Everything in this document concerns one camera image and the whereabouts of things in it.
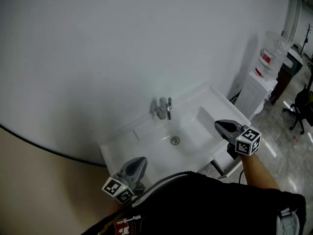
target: water bottle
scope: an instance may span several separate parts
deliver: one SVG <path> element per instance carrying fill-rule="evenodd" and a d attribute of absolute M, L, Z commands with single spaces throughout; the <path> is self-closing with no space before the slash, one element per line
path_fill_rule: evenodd
<path fill-rule="evenodd" d="M 277 78 L 291 43 L 276 32 L 268 31 L 255 71 L 267 80 Z"/>

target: wire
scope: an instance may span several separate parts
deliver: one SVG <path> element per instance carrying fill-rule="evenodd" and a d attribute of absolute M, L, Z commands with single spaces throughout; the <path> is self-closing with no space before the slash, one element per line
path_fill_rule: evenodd
<path fill-rule="evenodd" d="M 128 209 L 128 207 L 132 206 L 133 203 L 136 203 L 140 198 L 142 198 L 144 195 L 146 195 L 148 192 L 150 192 L 153 188 L 155 188 L 156 186 L 158 186 L 159 184 L 163 183 L 164 181 L 167 181 L 171 178 L 175 178 L 177 176 L 181 176 L 181 175 L 192 175 L 194 174 L 194 172 L 192 171 L 184 171 L 184 172 L 179 172 L 176 174 L 173 174 L 171 176 L 168 176 L 166 178 L 163 178 L 159 181 L 157 181 L 154 185 L 152 185 L 149 189 L 147 189 L 145 192 L 143 192 L 141 195 L 137 196 L 136 198 L 134 198 L 130 203 L 128 203 L 125 207 L 123 207 L 122 209 L 118 210 L 117 212 L 115 212 L 115 218 L 109 222 L 107 222 L 107 220 L 105 220 L 106 218 L 102 219 L 101 221 L 99 221 L 97 224 L 91 226 L 87 231 L 85 231 L 84 233 L 82 233 L 82 235 L 94 235 L 94 234 L 98 234 L 99 232 L 101 232 L 103 230 L 103 228 L 105 226 L 110 226 L 115 220 L 117 220 L 118 218 L 120 218 L 122 216 L 122 214 Z"/>
<path fill-rule="evenodd" d="M 241 180 L 241 175 L 243 174 L 244 170 L 242 170 L 242 172 L 240 172 L 240 176 L 239 176 L 239 184 L 240 184 L 240 180 Z"/>
<path fill-rule="evenodd" d="M 239 97 L 240 92 L 241 90 L 237 94 L 235 94 L 229 101 L 232 102 L 235 97 Z"/>
<path fill-rule="evenodd" d="M 60 153 L 60 152 L 57 152 L 57 151 L 53 151 L 53 150 L 50 150 L 50 149 L 48 149 L 48 148 L 45 148 L 45 147 L 43 147 L 43 146 L 41 146 L 41 145 L 38 145 L 38 144 L 36 144 L 36 143 L 33 143 L 32 141 L 29 141 L 29 140 L 27 140 L 27 139 L 21 137 L 20 135 L 14 133 L 13 131 L 10 131 L 8 128 L 4 127 L 2 124 L 0 124 L 0 128 L 3 129 L 3 130 L 5 130 L 6 132 L 10 133 L 10 134 L 13 135 L 14 137 L 16 137 L 16 138 L 18 138 L 18 139 L 20 139 L 20 140 L 22 140 L 22 141 L 24 141 L 24 142 L 26 142 L 26 143 L 28 143 L 28 144 L 31 144 L 31 145 L 33 145 L 33 146 L 35 146 L 35 147 L 37 147 L 37 148 L 39 148 L 39 149 L 41 149 L 41 150 L 44 150 L 44 151 L 50 152 L 50 153 L 52 153 L 52 154 L 61 156 L 61 157 L 63 157 L 63 158 L 71 159 L 71 160 L 74 160 L 74 161 L 77 161 L 77 162 L 81 162 L 81 163 L 85 163 L 85 164 L 88 164 L 88 165 L 90 164 L 90 165 L 95 165 L 95 166 L 107 168 L 107 166 L 104 165 L 104 164 L 98 164 L 98 163 L 94 163 L 94 162 L 89 162 L 89 161 L 84 160 L 84 159 L 74 158 L 74 157 L 72 157 L 72 156 L 65 155 L 65 154 L 63 154 L 63 153 Z"/>
<path fill-rule="evenodd" d="M 233 103 L 233 101 L 234 101 L 235 99 L 238 99 L 238 97 L 237 97 L 237 96 L 234 97 L 230 102 Z"/>

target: black shirt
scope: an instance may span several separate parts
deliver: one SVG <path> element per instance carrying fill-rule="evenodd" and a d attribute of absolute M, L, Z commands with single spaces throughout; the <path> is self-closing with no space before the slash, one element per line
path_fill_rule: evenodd
<path fill-rule="evenodd" d="M 302 234 L 306 216 L 302 195 L 225 184 L 191 173 L 156 189 L 104 234 L 276 234 L 277 215 L 285 208 L 296 212 Z"/>

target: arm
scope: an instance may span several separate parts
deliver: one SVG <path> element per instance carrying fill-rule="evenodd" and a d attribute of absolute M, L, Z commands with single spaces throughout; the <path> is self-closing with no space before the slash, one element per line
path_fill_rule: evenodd
<path fill-rule="evenodd" d="M 240 157 L 244 165 L 246 182 L 249 186 L 261 189 L 279 189 L 276 181 L 255 154 L 249 157 Z"/>

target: sink basin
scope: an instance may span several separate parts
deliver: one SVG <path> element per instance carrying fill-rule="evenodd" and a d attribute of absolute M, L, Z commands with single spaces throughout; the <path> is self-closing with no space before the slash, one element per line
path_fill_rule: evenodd
<path fill-rule="evenodd" d="M 198 171 L 226 151 L 227 141 L 214 128 L 220 119 L 250 126 L 234 105 L 205 83 L 173 99 L 172 120 L 160 120 L 156 114 L 144 116 L 100 145 L 101 153 L 110 175 L 126 161 L 146 157 L 143 183 L 148 187 L 180 171 Z"/>

